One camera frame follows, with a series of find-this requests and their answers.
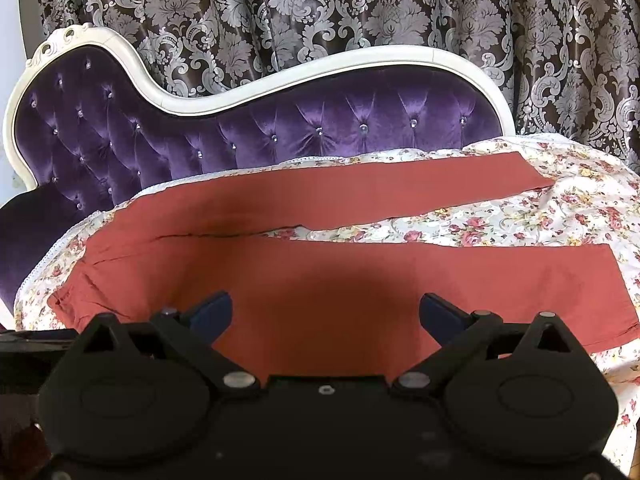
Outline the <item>purple tufted chaise sofa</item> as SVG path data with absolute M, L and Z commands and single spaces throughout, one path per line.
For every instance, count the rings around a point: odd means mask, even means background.
M 1 122 L 25 187 L 1 209 L 3 321 L 16 322 L 21 284 L 68 229 L 153 185 L 303 157 L 462 148 L 514 131 L 497 85 L 445 50 L 351 50 L 180 98 L 114 30 L 59 29 L 27 61 Z

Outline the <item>rust red pants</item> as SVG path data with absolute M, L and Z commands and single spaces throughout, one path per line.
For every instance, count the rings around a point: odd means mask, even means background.
M 428 292 L 512 323 L 557 313 L 602 351 L 638 335 L 610 248 L 303 242 L 272 231 L 409 217 L 546 188 L 519 154 L 274 170 L 137 198 L 88 239 L 49 300 L 68 327 L 180 311 L 228 292 L 219 352 L 259 376 L 395 377 L 436 348 L 421 328 Z

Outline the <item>brown silver damask curtain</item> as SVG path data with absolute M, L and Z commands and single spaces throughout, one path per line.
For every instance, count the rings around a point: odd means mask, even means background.
M 45 32 L 114 29 L 189 98 L 358 48 L 447 50 L 500 88 L 518 133 L 556 132 L 639 165 L 639 0 L 37 1 Z

